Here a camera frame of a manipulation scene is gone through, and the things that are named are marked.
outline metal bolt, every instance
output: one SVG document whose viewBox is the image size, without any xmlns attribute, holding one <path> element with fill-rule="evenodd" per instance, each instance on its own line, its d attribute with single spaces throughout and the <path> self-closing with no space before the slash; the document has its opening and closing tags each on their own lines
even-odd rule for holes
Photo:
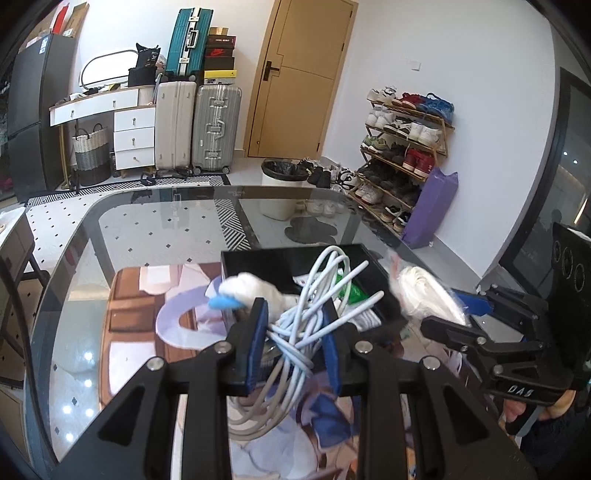
<svg viewBox="0 0 591 480">
<path fill-rule="evenodd" d="M 155 372 L 156 370 L 160 370 L 164 366 L 164 359 L 160 358 L 159 356 L 153 356 L 148 362 L 146 363 L 146 367 L 148 370 Z"/>
<path fill-rule="evenodd" d="M 374 346 L 366 340 L 360 340 L 355 344 L 355 350 L 357 350 L 359 353 L 370 353 L 370 351 L 373 349 Z"/>
<path fill-rule="evenodd" d="M 228 353 L 230 350 L 232 350 L 232 344 L 222 340 L 221 342 L 216 343 L 213 346 L 213 349 L 216 351 L 216 353 Z"/>
<path fill-rule="evenodd" d="M 423 365 L 427 370 L 437 370 L 441 366 L 441 362 L 435 356 L 426 356 L 423 358 Z"/>
</svg>

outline open black tray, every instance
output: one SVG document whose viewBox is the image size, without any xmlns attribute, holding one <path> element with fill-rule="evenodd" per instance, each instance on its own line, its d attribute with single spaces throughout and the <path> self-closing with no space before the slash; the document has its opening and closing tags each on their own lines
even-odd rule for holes
<svg viewBox="0 0 591 480">
<path fill-rule="evenodd" d="M 398 300 L 390 293 L 388 274 L 363 245 L 339 246 L 349 257 L 351 269 L 364 260 L 369 262 L 367 268 L 353 280 L 353 283 L 369 296 L 379 290 L 384 291 L 384 297 L 373 308 L 382 325 L 361 332 L 361 336 L 371 342 L 387 345 L 407 323 L 400 312 Z M 227 278 L 241 272 L 249 272 L 275 285 L 282 293 L 299 294 L 301 288 L 294 283 L 293 277 L 309 273 L 325 248 L 290 247 L 222 252 L 222 274 Z M 226 327 L 229 328 L 237 320 L 239 319 L 234 315 L 227 313 Z"/>
</svg>

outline trash can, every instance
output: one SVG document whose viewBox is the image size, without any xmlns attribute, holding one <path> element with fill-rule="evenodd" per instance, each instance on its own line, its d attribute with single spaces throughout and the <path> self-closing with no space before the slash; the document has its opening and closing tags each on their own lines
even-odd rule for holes
<svg viewBox="0 0 591 480">
<path fill-rule="evenodd" d="M 261 185 L 271 187 L 301 187 L 308 172 L 285 158 L 266 158 L 261 164 Z M 261 200 L 261 213 L 275 220 L 287 220 L 296 212 L 295 199 Z"/>
</svg>

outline purple bag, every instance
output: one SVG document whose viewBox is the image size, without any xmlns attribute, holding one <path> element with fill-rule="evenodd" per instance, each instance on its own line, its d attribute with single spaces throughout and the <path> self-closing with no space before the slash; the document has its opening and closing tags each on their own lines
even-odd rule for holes
<svg viewBox="0 0 591 480">
<path fill-rule="evenodd" d="M 457 172 L 445 175 L 435 167 L 404 229 L 402 241 L 410 248 L 426 247 L 433 240 L 456 192 Z"/>
</svg>

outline hand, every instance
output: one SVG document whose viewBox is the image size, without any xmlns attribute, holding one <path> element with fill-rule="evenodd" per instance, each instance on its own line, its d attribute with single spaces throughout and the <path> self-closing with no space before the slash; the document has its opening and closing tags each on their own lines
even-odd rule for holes
<svg viewBox="0 0 591 480">
<path fill-rule="evenodd" d="M 562 397 L 560 397 L 554 405 L 545 408 L 542 413 L 540 413 L 538 420 L 557 419 L 564 415 L 573 404 L 575 394 L 576 392 L 574 390 L 567 390 L 564 392 Z M 508 423 L 515 421 L 515 419 L 519 415 L 522 415 L 523 412 L 525 412 L 525 403 L 515 400 L 503 401 L 503 413 L 505 414 Z"/>
</svg>

